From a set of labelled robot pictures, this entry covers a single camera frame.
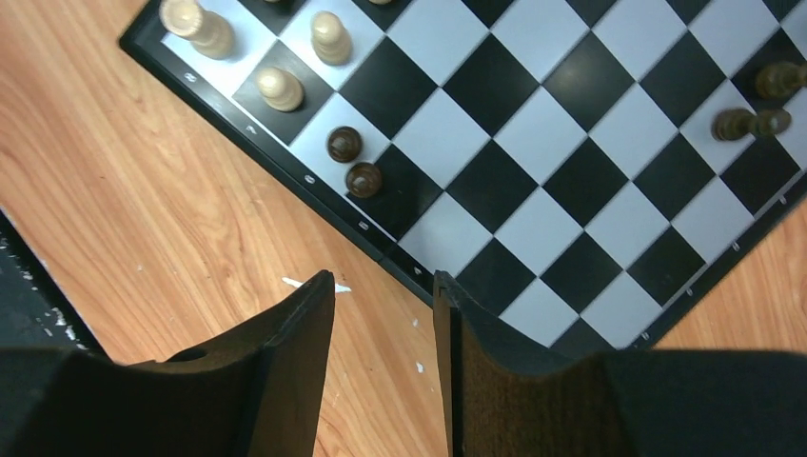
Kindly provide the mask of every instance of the white pawn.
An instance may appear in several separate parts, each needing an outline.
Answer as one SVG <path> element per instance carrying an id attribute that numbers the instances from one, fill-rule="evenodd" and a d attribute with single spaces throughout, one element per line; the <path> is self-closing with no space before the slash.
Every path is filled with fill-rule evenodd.
<path id="1" fill-rule="evenodd" d="M 200 7 L 196 0 L 163 0 L 160 20 L 166 30 L 190 41 L 202 55 L 220 60 L 232 53 L 232 26 L 222 16 Z"/>
<path id="2" fill-rule="evenodd" d="M 311 21 L 311 47 L 326 64 L 341 65 L 350 57 L 353 44 L 339 17 L 329 11 L 320 11 Z"/>
<path id="3" fill-rule="evenodd" d="M 278 111 L 294 111 L 303 103 L 303 85 L 293 74 L 274 67 L 258 72 L 258 91 Z"/>

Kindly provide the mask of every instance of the chess piece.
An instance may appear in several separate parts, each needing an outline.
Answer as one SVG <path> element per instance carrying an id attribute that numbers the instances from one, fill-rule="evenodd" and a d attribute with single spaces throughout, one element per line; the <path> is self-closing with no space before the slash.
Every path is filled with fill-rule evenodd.
<path id="1" fill-rule="evenodd" d="M 278 111 L 294 111 L 303 103 L 303 85 L 293 74 L 274 67 L 258 72 L 258 91 Z"/>
<path id="2" fill-rule="evenodd" d="M 790 127 L 790 113 L 784 109 L 767 109 L 754 115 L 748 109 L 727 109 L 712 124 L 712 136 L 719 141 L 737 141 L 751 133 L 757 138 L 778 135 Z"/>
<path id="3" fill-rule="evenodd" d="M 323 62 L 341 65 L 350 57 L 353 44 L 339 17 L 329 11 L 320 11 L 311 20 L 311 47 Z"/>
<path id="4" fill-rule="evenodd" d="M 757 93 L 762 98 L 787 98 L 807 86 L 807 64 L 779 62 L 757 75 Z"/>
<path id="5" fill-rule="evenodd" d="M 337 162 L 352 162 L 362 152 L 362 137 L 352 127 L 339 127 L 328 135 L 327 151 Z"/>
<path id="6" fill-rule="evenodd" d="M 160 20 L 166 30 L 188 40 L 204 56 L 222 60 L 232 53 L 232 26 L 224 17 L 204 10 L 197 0 L 163 0 Z"/>
<path id="7" fill-rule="evenodd" d="M 381 189 L 381 171 L 373 164 L 362 162 L 347 172 L 344 183 L 353 196 L 369 198 Z"/>

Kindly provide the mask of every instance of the wooden table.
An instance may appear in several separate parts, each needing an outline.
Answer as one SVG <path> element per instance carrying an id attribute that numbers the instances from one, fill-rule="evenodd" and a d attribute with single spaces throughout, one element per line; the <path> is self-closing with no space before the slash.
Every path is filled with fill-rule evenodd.
<path id="1" fill-rule="evenodd" d="M 444 455 L 430 309 L 118 50 L 142 3 L 0 5 L 4 211 L 121 363 L 334 271 L 316 455 Z M 805 253 L 802 206 L 660 346 L 807 350 Z"/>

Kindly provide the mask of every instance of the chess piece top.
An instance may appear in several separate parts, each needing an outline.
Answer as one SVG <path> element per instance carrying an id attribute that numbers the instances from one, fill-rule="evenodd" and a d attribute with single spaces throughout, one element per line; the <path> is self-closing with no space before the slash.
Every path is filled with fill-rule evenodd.
<path id="1" fill-rule="evenodd" d="M 347 172 L 344 183 L 353 196 L 369 198 L 381 189 L 381 171 L 373 164 L 362 162 Z"/>
<path id="2" fill-rule="evenodd" d="M 727 109 L 712 124 L 712 136 L 718 141 L 737 141 L 751 133 L 757 138 L 776 136 L 787 130 L 792 117 L 784 109 L 766 109 L 753 114 L 745 108 Z"/>
<path id="3" fill-rule="evenodd" d="M 362 136 L 352 127 L 339 127 L 330 132 L 326 146 L 333 160 L 352 162 L 362 152 Z"/>
<path id="4" fill-rule="evenodd" d="M 342 21 L 330 11 L 320 11 L 311 20 L 311 47 L 328 65 L 347 62 L 353 44 Z"/>
<path id="5" fill-rule="evenodd" d="M 191 38 L 201 30 L 205 10 L 195 0 L 163 0 L 160 19 L 171 33 Z"/>
<path id="6" fill-rule="evenodd" d="M 293 111 L 303 103 L 303 86 L 288 71 L 273 67 L 260 70 L 256 84 L 266 103 L 278 111 Z"/>

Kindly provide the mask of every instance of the dark brown chess piece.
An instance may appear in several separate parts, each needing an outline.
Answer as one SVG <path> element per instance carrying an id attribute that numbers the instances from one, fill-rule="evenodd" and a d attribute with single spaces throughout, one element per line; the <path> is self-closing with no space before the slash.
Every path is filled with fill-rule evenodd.
<path id="1" fill-rule="evenodd" d="M 326 146 L 331 159 L 352 162 L 362 152 L 362 136 L 352 127 L 339 127 L 330 132 Z"/>
<path id="2" fill-rule="evenodd" d="M 373 164 L 362 162 L 353 166 L 344 179 L 347 191 L 359 198 L 375 195 L 382 185 L 381 171 Z"/>
<path id="3" fill-rule="evenodd" d="M 807 86 L 807 64 L 779 62 L 757 75 L 757 93 L 762 98 L 787 98 Z"/>
<path id="4" fill-rule="evenodd" d="M 790 127 L 792 118 L 784 109 L 753 114 L 745 108 L 727 109 L 715 118 L 712 136 L 719 141 L 737 141 L 751 133 L 757 138 L 778 135 Z"/>

